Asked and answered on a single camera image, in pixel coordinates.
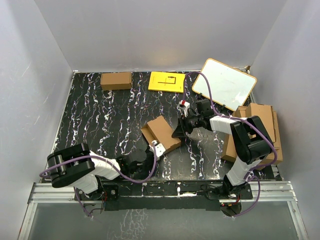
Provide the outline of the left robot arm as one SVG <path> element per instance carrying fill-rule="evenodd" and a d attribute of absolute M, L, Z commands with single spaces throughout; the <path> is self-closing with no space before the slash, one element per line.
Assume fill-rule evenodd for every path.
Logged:
<path fill-rule="evenodd" d="M 80 143 L 50 154 L 48 168 L 40 177 L 49 178 L 53 188 L 72 186 L 97 200 L 103 195 L 101 178 L 113 181 L 121 177 L 142 184 L 151 178 L 164 152 L 163 145 L 154 140 L 146 150 L 137 149 L 111 159 L 97 155 L 86 143 Z"/>

